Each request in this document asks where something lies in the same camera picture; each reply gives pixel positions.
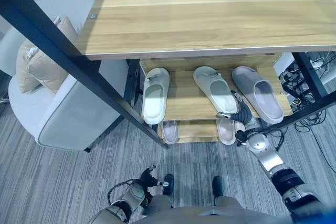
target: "gray slipper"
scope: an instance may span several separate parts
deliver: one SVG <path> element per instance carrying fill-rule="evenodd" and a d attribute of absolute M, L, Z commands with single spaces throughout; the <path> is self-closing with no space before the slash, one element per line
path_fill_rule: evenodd
<path fill-rule="evenodd" d="M 161 123 L 164 139 L 167 144 L 175 144 L 179 139 L 176 121 L 165 121 Z"/>
<path fill-rule="evenodd" d="M 249 67 L 237 67 L 232 79 L 251 105 L 267 123 L 275 124 L 284 119 L 283 110 L 274 95 L 271 83 Z"/>

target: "gray carpet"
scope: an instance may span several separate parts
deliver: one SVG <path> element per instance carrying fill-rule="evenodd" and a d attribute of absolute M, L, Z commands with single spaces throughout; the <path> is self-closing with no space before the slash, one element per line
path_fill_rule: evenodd
<path fill-rule="evenodd" d="M 335 82 L 328 89 L 335 90 Z M 333 107 L 327 111 L 326 121 L 313 127 L 333 167 L 335 122 Z M 322 202 L 336 206 L 336 174 L 326 165 L 311 132 L 298 133 L 291 126 L 280 154 Z M 103 133 L 90 154 L 53 150 L 38 146 L 10 105 L 0 104 L 0 223 L 86 223 L 107 206 L 110 187 L 139 177 L 152 164 L 157 165 L 153 173 L 157 178 L 163 179 L 167 173 L 175 176 L 175 207 L 211 205 L 211 181 L 220 175 L 225 194 L 237 198 L 247 209 L 288 214 L 256 159 L 243 146 L 194 143 L 164 150 L 124 120 L 115 130 Z M 123 189 L 115 190 L 112 198 Z M 151 192 L 160 193 L 161 189 Z M 139 212 L 132 221 L 139 218 Z"/>

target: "cushion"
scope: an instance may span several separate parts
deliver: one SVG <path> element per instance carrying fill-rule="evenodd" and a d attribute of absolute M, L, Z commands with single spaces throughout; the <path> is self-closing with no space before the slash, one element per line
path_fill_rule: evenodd
<path fill-rule="evenodd" d="M 57 27 L 73 44 L 75 43 L 78 36 L 68 17 L 64 17 Z M 49 89 L 52 93 L 57 93 L 58 89 L 68 76 L 68 72 L 61 68 L 41 50 L 31 58 L 27 65 L 27 69 L 39 83 Z"/>
<path fill-rule="evenodd" d="M 27 65 L 29 57 L 27 53 L 34 47 L 34 44 L 26 39 L 19 48 L 16 58 L 16 79 L 22 93 L 34 89 L 40 83 L 32 75 L 29 74 Z"/>

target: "light gray slipper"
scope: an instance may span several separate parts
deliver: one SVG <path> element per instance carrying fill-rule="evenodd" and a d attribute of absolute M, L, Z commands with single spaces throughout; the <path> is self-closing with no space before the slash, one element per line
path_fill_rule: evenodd
<path fill-rule="evenodd" d="M 167 144 L 175 144 L 179 139 L 176 121 L 166 121 L 161 123 L 164 139 Z"/>
<path fill-rule="evenodd" d="M 233 70 L 232 79 L 265 122 L 275 124 L 284 119 L 283 110 L 268 80 L 244 66 Z"/>
<path fill-rule="evenodd" d="M 236 141 L 234 121 L 228 118 L 216 119 L 219 140 L 225 145 L 232 145 Z"/>

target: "white armchair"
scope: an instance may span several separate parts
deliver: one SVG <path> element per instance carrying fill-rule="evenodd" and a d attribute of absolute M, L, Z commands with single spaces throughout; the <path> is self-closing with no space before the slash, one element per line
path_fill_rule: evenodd
<path fill-rule="evenodd" d="M 51 18 L 68 16 L 79 34 L 94 0 L 38 0 Z M 22 126 L 42 146 L 79 151 L 87 148 L 119 113 L 69 75 L 57 94 L 45 87 L 21 93 L 17 84 L 16 57 L 25 37 L 11 27 L 0 41 L 0 68 L 13 76 L 8 87 L 9 101 Z M 103 61 L 99 72 L 124 94 L 128 65 L 125 60 Z"/>

